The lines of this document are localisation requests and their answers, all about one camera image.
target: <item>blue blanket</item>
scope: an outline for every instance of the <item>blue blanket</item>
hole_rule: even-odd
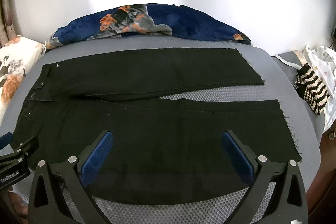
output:
[[[201,11],[167,4],[126,5],[77,18],[53,33],[46,45],[52,49],[87,39],[135,34],[251,45],[251,40],[242,32]]]

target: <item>gray mesh surface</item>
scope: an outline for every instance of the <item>gray mesh surface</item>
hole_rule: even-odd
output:
[[[14,131],[22,103],[30,88],[39,77],[41,68],[44,64],[104,52],[165,47],[211,47],[238,49],[241,55],[265,81],[264,86],[233,86],[219,89],[199,90],[195,92],[166,96],[164,98],[186,98],[190,100],[222,102],[278,99],[289,129],[296,141],[298,151],[301,153],[303,158],[298,165],[302,174],[305,189],[307,190],[309,188],[320,166],[320,153],[319,143],[312,123],[310,122],[307,110],[302,108],[302,103],[296,94],[296,91],[268,53],[259,48],[234,42],[191,41],[168,36],[136,36],[127,38],[98,39],[94,42],[84,41],[53,49],[36,63],[32,70],[27,74],[26,79],[22,82],[17,92],[14,94],[1,124],[0,136],[7,132]],[[0,155],[10,152],[12,152],[12,149],[7,147],[6,150],[1,151]],[[26,202],[29,197],[31,180],[32,176],[17,183],[14,187],[14,190],[19,193]],[[135,208],[130,205],[112,203],[102,199],[96,199],[96,201],[113,223],[168,223],[168,219],[171,223],[185,223],[179,222],[180,218],[177,217],[177,215],[174,216],[174,213],[181,214],[186,220],[188,219],[187,222],[222,223],[225,217],[236,207],[239,200],[241,200],[243,194],[245,193],[244,191],[246,190],[231,193],[224,197],[215,198],[211,201],[175,205],[172,207],[159,206]],[[261,207],[255,216],[255,221],[263,215],[272,192],[273,188],[269,187],[265,200],[261,204]],[[67,196],[67,203],[70,205],[70,208],[73,208],[69,196]],[[197,220],[196,214],[199,213],[200,210],[204,210],[201,214],[203,218],[201,222],[197,222],[199,220]],[[161,219],[155,219],[155,214],[156,217],[160,215]]]

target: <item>blue textured pad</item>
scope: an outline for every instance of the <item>blue textured pad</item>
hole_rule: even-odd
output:
[[[253,166],[228,132],[222,134],[222,145],[224,151],[230,158],[232,166],[238,173],[241,182],[251,186],[254,183]]]
[[[0,150],[9,145],[13,140],[13,134],[8,132],[2,137],[0,137]]]
[[[111,132],[107,132],[83,164],[80,180],[84,187],[95,181],[97,174],[106,160],[106,157],[112,149],[112,146],[113,134]]]

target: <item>striped knit item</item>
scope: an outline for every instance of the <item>striped knit item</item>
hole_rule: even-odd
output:
[[[294,88],[315,114],[320,115],[322,113],[330,95],[327,87],[321,82],[308,63],[298,70]]]

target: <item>floral pillow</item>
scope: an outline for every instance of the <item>floral pillow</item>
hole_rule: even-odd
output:
[[[15,91],[44,53],[45,45],[19,35],[0,48],[0,124]]]

